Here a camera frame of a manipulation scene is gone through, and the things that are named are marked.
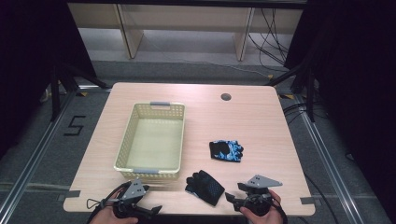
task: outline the human hand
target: human hand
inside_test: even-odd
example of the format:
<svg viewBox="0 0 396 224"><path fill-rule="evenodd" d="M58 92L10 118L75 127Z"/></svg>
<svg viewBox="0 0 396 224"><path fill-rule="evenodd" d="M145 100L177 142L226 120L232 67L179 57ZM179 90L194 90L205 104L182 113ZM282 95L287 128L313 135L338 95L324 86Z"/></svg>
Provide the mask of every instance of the human hand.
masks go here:
<svg viewBox="0 0 396 224"><path fill-rule="evenodd" d="M120 190L115 192L111 198L117 198L119 193ZM117 218L114 215L113 206L106 206L96 214L90 224L136 224L137 221L137 217Z"/></svg>
<svg viewBox="0 0 396 224"><path fill-rule="evenodd" d="M277 195L275 192L270 190L270 194L274 199L274 205L280 206L280 197ZM280 215L280 213L273 207L270 207L270 210L268 211L265 216L258 217L256 216L253 212L251 212L248 208L246 207L241 207L240 208L241 213L247 217L253 224L282 224L283 223L283 218Z"/></svg>

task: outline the floor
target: floor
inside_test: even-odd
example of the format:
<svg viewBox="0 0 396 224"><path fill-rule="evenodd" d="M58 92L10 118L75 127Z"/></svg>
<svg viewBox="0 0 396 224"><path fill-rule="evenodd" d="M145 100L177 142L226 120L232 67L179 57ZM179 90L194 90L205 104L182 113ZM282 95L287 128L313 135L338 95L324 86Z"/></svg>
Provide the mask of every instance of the floor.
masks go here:
<svg viewBox="0 0 396 224"><path fill-rule="evenodd" d="M90 54L92 61L95 62L122 62L122 63L194 63L199 65L210 65L219 67L228 67L232 69L240 69L240 65L262 65L269 67L270 69L283 70L280 67L281 64L271 59L268 56L259 53L252 41L247 43L247 51L245 59L242 62L236 60L236 56L233 48L233 34L228 33L213 33L213 32L172 32L172 31L145 31L144 38L140 44L138 53L134 59L126 58L125 47L121 39L120 32L118 30L93 30L93 29L80 29L81 36L83 37L86 48ZM278 42L284 47L290 45L292 35L278 35ZM263 38L259 34L253 34L252 39L258 45L262 45ZM272 38L271 43L275 46L276 41ZM278 49L272 46L265 45L266 50L270 51L280 61L283 61L282 55ZM240 71L242 73L251 73L251 71ZM103 104L106 100L106 94L108 93L96 93L93 99L97 99L97 104ZM292 105L294 102L302 101L303 98L297 97L295 100L287 101L281 100L282 105L285 107ZM94 117L100 116L100 111L92 112L96 113ZM50 105L45 104L35 116L32 121L32 125L35 123L47 122L47 117L50 116ZM297 130L297 122L301 125L305 125L307 131L296 137L296 147L298 147L306 156L301 157L301 163L304 170L309 176L315 175L326 175L326 180L323 182L311 182L307 178L308 185L311 189L315 188L315 185L319 185L321 191L324 192L324 196L330 201L330 203L339 204L338 207L334 207L334 213L336 217L339 217L339 223L390 223L387 219L385 212L381 205L377 201L374 194L371 192L370 187L365 182L364 177L360 173L360 170L354 165L353 160L346 159L345 155L347 150L343 146L337 136L333 134L333 126L327 119L317 119L315 124L307 122L308 118L305 114L297 113L288 115L288 123L290 124L291 133L301 133ZM26 131L24 138L28 141L21 141L19 147L27 147L29 150L16 151L11 150L4 159L0 161L0 201L2 202L11 191L13 184L17 182L29 183L29 190L26 190L25 194L20 198L21 202L17 207L12 207L11 210L15 210L19 213L12 215L7 220L1 219L1 223L7 223L9 220L15 223L20 221L34 222L34 217L41 216L42 223L53 222L53 217L57 214L61 214L60 211L53 207L45 207L42 209L29 209L31 206L35 206L37 201L43 201L57 198L58 202L61 202L60 195L67 190L66 180L72 179L73 176L62 176L64 182L61 179L51 179L54 171L50 170L50 167L58 165L64 167L67 164L67 158L64 158L59 164L54 161L42 161L40 166L36 170L32 171L34 181L31 179L23 179L20 174L24 172L24 164L28 164L31 160L36 159L40 163L40 156L48 156L51 152L44 151L44 155L37 155L36 158L32 158L30 155L35 155L37 147L44 146L50 143L40 142L41 135L47 134L47 126L39 125L38 129L34 131ZM316 148L318 151L315 156L309 155L309 148ZM83 155L83 150L76 152L76 157ZM312 167L322 166L320 171L312 170ZM35 175L35 173L46 173L45 175ZM48 183L47 185L35 186L34 183L42 182ZM325 207L325 201L321 200L322 195L320 191L313 190L313 198L316 201L316 206ZM309 223L334 223L332 214L327 209L318 209L316 217ZM81 220L87 216L85 214L69 214L64 217L62 223L71 222L77 223L77 220ZM290 223L303 223L303 220L297 218L292 219Z"/></svg>

